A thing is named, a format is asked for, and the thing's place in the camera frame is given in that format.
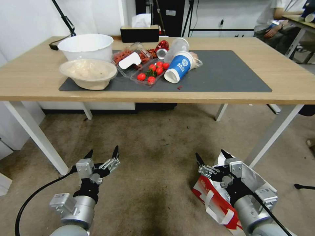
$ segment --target table top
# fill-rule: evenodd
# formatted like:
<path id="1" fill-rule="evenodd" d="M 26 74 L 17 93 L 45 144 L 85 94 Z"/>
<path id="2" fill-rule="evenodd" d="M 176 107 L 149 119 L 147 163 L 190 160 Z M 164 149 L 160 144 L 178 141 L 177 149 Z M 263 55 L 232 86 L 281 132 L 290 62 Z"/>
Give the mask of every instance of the table top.
<path id="1" fill-rule="evenodd" d="M 233 50 L 272 92 L 105 92 L 59 91 L 66 80 L 61 51 L 52 37 L 0 68 L 0 100 L 168 103 L 315 104 L 315 76 L 257 38 L 187 38 L 191 50 Z M 169 43 L 174 38 L 166 39 Z M 129 44 L 115 39 L 113 49 Z M 143 43 L 155 48 L 157 43 Z"/>
<path id="2" fill-rule="evenodd" d="M 315 29 L 315 24 L 311 22 L 305 22 L 304 20 L 300 19 L 300 15 L 284 15 L 283 18 L 293 21 L 294 23 L 298 23 L 302 26 L 307 26 L 310 28 Z"/>

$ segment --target white bowl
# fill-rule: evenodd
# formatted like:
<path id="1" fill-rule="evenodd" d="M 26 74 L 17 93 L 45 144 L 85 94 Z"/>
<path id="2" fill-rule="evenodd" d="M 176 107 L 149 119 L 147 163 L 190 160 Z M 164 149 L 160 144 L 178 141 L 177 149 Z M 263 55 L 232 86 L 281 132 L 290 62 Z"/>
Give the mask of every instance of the white bowl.
<path id="1" fill-rule="evenodd" d="M 89 90 L 106 88 L 109 81 L 117 75 L 114 64 L 95 59 L 68 61 L 59 70 L 63 75 L 71 77 L 78 86 Z"/>
<path id="2" fill-rule="evenodd" d="M 104 34 L 82 34 L 66 38 L 58 44 L 68 61 L 90 58 L 110 62 L 114 39 Z"/>

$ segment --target beige bowl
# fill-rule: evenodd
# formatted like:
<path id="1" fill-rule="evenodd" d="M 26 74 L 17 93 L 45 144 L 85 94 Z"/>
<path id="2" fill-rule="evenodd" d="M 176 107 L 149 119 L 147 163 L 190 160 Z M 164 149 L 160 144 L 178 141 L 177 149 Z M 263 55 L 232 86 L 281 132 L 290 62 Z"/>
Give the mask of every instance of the beige bowl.
<path id="1" fill-rule="evenodd" d="M 109 81 L 116 77 L 117 68 L 114 64 L 95 59 L 68 61 L 59 67 L 60 72 L 84 89 L 102 90 Z"/>

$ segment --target blue paper cup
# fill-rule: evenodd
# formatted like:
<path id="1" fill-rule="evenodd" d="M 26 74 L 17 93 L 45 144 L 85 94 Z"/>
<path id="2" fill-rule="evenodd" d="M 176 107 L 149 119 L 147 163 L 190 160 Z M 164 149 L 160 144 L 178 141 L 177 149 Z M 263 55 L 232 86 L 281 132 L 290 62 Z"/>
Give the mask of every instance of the blue paper cup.
<path id="1" fill-rule="evenodd" d="M 175 54 L 168 70 L 164 74 L 164 78 L 173 83 L 178 83 L 189 70 L 194 67 L 193 56 L 186 51 L 180 51 Z"/>

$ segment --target black box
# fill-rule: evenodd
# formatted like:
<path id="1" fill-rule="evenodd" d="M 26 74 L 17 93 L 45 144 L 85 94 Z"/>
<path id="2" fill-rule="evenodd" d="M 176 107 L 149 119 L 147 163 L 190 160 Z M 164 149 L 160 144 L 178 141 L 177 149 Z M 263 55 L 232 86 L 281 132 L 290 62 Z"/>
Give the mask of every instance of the black box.
<path id="1" fill-rule="evenodd" d="M 121 40 L 123 43 L 135 42 L 158 42 L 159 27 L 152 25 L 143 28 L 131 28 L 130 26 L 122 26 L 120 28 Z"/>

